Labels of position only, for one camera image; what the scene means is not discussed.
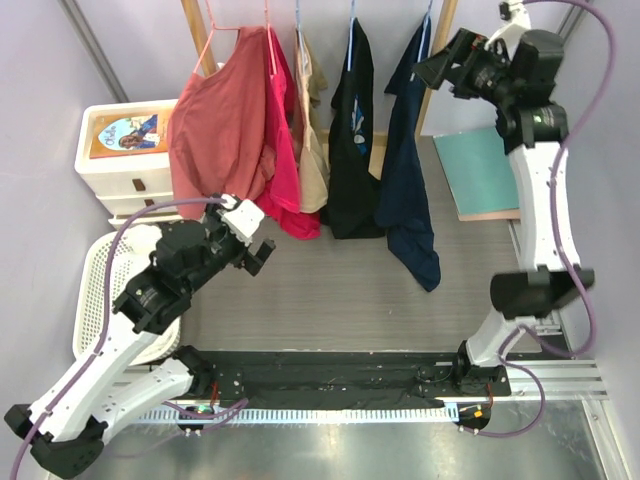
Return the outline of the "navy blue t shirt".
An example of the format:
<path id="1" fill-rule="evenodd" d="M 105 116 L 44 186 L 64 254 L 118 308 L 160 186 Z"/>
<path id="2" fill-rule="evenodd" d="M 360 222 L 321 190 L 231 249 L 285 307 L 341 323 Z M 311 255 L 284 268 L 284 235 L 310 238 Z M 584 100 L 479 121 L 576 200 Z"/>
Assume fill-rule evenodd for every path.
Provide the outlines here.
<path id="1" fill-rule="evenodd" d="M 386 232 L 389 251 L 426 291 L 441 282 L 429 200 L 415 128 L 426 85 L 412 72 L 417 63 L 422 22 L 409 41 L 385 93 L 395 97 L 387 132 L 376 224 Z"/>

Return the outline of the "blue wire hanger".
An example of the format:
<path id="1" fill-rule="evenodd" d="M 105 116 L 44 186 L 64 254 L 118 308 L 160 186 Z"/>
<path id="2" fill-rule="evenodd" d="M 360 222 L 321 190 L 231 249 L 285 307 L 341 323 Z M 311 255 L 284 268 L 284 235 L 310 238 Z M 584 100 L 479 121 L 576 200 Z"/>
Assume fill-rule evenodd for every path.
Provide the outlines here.
<path id="1" fill-rule="evenodd" d="M 429 53 L 430 42 L 431 42 L 433 4 L 434 4 L 434 1 L 430 0 L 427 6 L 426 13 L 423 18 L 420 44 L 419 44 L 418 54 L 416 59 L 417 63 L 423 61 L 428 56 L 428 53 Z"/>

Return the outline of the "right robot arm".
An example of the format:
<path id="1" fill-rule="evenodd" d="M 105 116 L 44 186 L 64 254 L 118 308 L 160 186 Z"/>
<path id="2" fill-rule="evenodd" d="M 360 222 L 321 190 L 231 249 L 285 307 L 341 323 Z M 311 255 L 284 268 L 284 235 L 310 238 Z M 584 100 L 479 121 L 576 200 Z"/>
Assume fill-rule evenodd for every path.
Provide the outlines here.
<path id="1" fill-rule="evenodd" d="M 477 332 L 461 343 L 446 375 L 453 391 L 509 394 L 506 355 L 526 333 L 595 283 L 581 265 L 572 238 L 564 169 L 569 135 L 563 107 L 552 101 L 564 58 L 560 36 L 528 30 L 510 54 L 504 39 L 461 28 L 438 53 L 417 64 L 432 90 L 449 82 L 460 99 L 479 98 L 496 109 L 496 131 L 516 181 L 520 210 L 519 268 L 490 283 L 491 310 Z"/>

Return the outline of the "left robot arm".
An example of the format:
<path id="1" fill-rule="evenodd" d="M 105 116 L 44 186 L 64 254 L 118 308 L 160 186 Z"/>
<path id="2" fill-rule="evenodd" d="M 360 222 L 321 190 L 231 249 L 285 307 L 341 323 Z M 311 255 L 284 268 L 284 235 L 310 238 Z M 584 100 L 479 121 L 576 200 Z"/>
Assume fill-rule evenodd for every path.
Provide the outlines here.
<path id="1" fill-rule="evenodd" d="M 47 472 L 73 479 L 104 447 L 148 410 L 175 397 L 205 397 L 214 367 L 192 346 L 178 348 L 155 370 L 114 392 L 111 387 L 143 350 L 191 306 L 195 292 L 232 265 L 257 275 L 275 248 L 265 240 L 249 248 L 264 212 L 229 196 L 206 202 L 201 221 L 166 225 L 149 264 L 119 296 L 106 300 L 100 335 L 58 382 L 31 404 L 9 408 L 4 420 Z"/>

